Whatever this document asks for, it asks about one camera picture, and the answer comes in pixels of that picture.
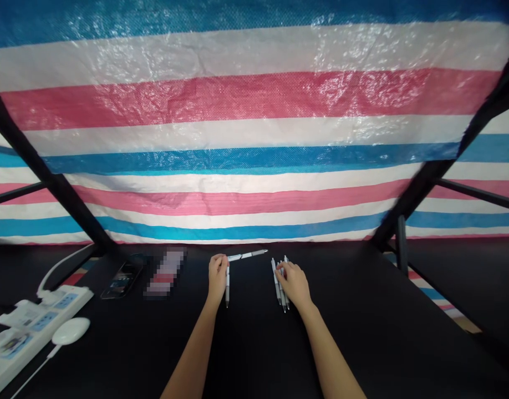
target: red white blue striped tarp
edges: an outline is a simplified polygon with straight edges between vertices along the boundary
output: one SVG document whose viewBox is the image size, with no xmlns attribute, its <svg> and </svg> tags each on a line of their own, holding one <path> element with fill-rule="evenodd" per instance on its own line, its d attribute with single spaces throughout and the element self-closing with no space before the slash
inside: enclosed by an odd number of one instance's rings
<svg viewBox="0 0 509 399">
<path fill-rule="evenodd" d="M 0 4 L 0 95 L 119 242 L 363 239 L 508 57 L 509 2 Z M 509 111 L 448 178 L 509 196 Z M 0 193 L 34 181 L 0 136 Z M 440 188 L 408 220 L 503 234 Z M 45 190 L 0 205 L 0 242 L 87 240 Z"/>
</svg>

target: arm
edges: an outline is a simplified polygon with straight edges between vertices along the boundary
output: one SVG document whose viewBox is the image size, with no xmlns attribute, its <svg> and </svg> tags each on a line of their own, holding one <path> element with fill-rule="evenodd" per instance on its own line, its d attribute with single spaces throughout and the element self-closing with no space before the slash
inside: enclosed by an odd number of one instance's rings
<svg viewBox="0 0 509 399">
<path fill-rule="evenodd" d="M 208 265 L 208 297 L 181 359 L 160 399 L 199 399 L 203 396 L 217 309 L 225 292 L 226 255 L 214 255 Z"/>
<path fill-rule="evenodd" d="M 278 272 L 281 268 L 285 269 L 287 279 Z M 365 399 L 362 388 L 334 342 L 321 313 L 310 298 L 304 272 L 296 264 L 282 262 L 275 274 L 303 319 L 325 399 Z"/>
</svg>

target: power strip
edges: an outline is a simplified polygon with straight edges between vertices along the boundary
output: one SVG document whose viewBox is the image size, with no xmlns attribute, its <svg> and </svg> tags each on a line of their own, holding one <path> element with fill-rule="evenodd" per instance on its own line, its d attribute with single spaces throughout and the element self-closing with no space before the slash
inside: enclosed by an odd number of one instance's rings
<svg viewBox="0 0 509 399">
<path fill-rule="evenodd" d="M 86 287 L 61 285 L 54 294 L 61 298 L 46 306 L 46 314 L 28 329 L 29 336 L 10 355 L 0 356 L 0 392 L 29 363 L 64 322 L 71 319 L 94 294 Z"/>
</svg>

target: white pen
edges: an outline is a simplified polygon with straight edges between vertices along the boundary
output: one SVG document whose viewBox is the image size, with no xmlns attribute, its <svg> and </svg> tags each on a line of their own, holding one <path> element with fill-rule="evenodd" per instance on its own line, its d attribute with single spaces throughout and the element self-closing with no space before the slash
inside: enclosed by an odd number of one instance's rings
<svg viewBox="0 0 509 399">
<path fill-rule="evenodd" d="M 229 272 L 230 267 L 227 267 L 227 285 L 225 285 L 225 306 L 228 308 L 228 301 L 230 300 L 230 285 L 231 285 L 231 275 Z"/>
<path fill-rule="evenodd" d="M 273 278 L 275 279 L 275 291 L 277 292 L 278 304 L 282 306 L 281 289 L 280 286 L 278 285 L 277 276 L 275 275 L 275 270 L 277 270 L 277 268 L 275 266 L 275 260 L 273 258 L 271 258 L 271 268 L 273 269 Z"/>
<path fill-rule="evenodd" d="M 288 257 L 286 255 L 284 255 L 284 261 L 285 262 L 288 262 Z M 289 310 L 289 299 L 288 299 L 288 296 L 286 295 L 286 307 L 288 308 Z"/>
<path fill-rule="evenodd" d="M 284 268 L 281 269 L 281 276 L 284 277 Z M 280 282 L 278 283 L 278 285 L 281 288 L 282 309 L 284 310 L 284 313 L 286 313 L 286 293 L 282 289 L 282 284 Z"/>
<path fill-rule="evenodd" d="M 246 254 L 231 255 L 231 256 L 227 257 L 227 259 L 229 262 L 232 262 L 232 261 L 238 260 L 238 259 L 245 259 L 245 258 L 250 258 L 250 257 L 256 256 L 256 255 L 262 255 L 262 254 L 266 253 L 267 251 L 268 251 L 267 249 L 261 249 L 261 250 L 254 251 L 254 252 L 247 252 Z"/>
</svg>

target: red stripe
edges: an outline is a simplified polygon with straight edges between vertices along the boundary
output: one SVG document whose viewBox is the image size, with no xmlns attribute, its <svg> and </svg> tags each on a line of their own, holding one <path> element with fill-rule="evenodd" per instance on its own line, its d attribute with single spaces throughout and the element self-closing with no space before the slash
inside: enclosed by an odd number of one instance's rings
<svg viewBox="0 0 509 399">
<path fill-rule="evenodd" d="M 500 72 L 427 68 L 215 76 L 1 93 L 22 130 L 316 116 L 471 115 Z"/>
<path fill-rule="evenodd" d="M 410 270 L 410 271 L 408 271 L 408 278 L 410 280 L 416 280 L 416 279 L 421 279 L 422 277 L 420 275 L 418 275 L 416 272 L 414 272 L 413 270 Z"/>
<path fill-rule="evenodd" d="M 123 243 L 123 242 L 118 242 L 118 243 L 119 244 L 134 244 L 134 243 Z M 20 245 L 88 245 L 88 244 L 92 244 L 92 241 L 90 241 L 90 240 L 88 240 L 88 241 L 69 241 L 69 242 L 65 242 L 65 243 L 33 243 L 33 242 L 29 242 L 29 243 L 23 243 Z"/>
<path fill-rule="evenodd" d="M 421 236 L 409 236 L 408 239 L 429 239 L 429 238 L 434 238 L 434 239 L 440 239 L 440 238 L 445 238 L 445 239 L 450 239 L 450 238 L 506 238 L 506 237 L 509 237 L 509 233 L 507 234 L 460 234 L 459 236 L 453 236 L 453 235 L 446 235 L 446 236 L 424 236 L 424 237 L 421 237 Z"/>
<path fill-rule="evenodd" d="M 459 184 L 478 188 L 480 190 L 490 191 L 505 197 L 509 197 L 509 181 L 501 180 L 453 180 Z M 445 187 L 435 186 L 429 194 L 430 198 L 444 198 L 450 200 L 476 200 L 474 197 L 460 194 Z"/>
<path fill-rule="evenodd" d="M 63 285 L 75 285 L 86 273 L 74 273 L 63 282 Z"/>
<path fill-rule="evenodd" d="M 74 186 L 84 202 L 164 216 L 231 215 L 330 209 L 397 198 L 409 180 L 374 186 L 276 193 L 135 193 Z"/>
<path fill-rule="evenodd" d="M 29 184 L 22 183 L 0 183 L 0 194 L 3 194 L 7 191 L 16 190 L 18 188 L 22 188 L 25 186 L 29 186 Z M 3 202 L 3 205 L 25 205 L 31 203 L 43 203 L 43 202 L 56 202 L 57 200 L 53 195 L 48 191 L 47 188 L 43 190 L 35 191 L 31 194 L 27 194 L 23 197 L 18 197 L 12 199 L 7 202 Z"/>
</svg>

